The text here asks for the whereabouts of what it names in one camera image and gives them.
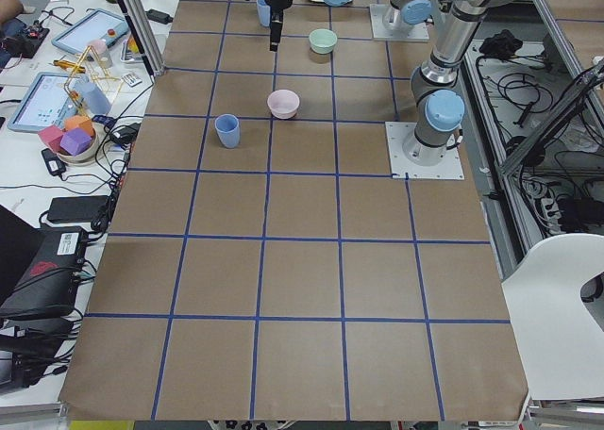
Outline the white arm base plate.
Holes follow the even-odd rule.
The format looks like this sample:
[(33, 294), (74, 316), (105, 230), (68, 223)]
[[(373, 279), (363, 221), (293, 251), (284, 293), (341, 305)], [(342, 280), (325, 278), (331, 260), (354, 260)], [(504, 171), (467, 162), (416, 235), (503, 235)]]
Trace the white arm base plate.
[(375, 41), (428, 42), (425, 22), (415, 25), (404, 21), (403, 12), (390, 4), (372, 4), (370, 21)]
[(386, 122), (386, 141), (395, 179), (463, 180), (464, 173), (456, 139), (446, 145), (427, 147), (415, 137), (416, 123)]

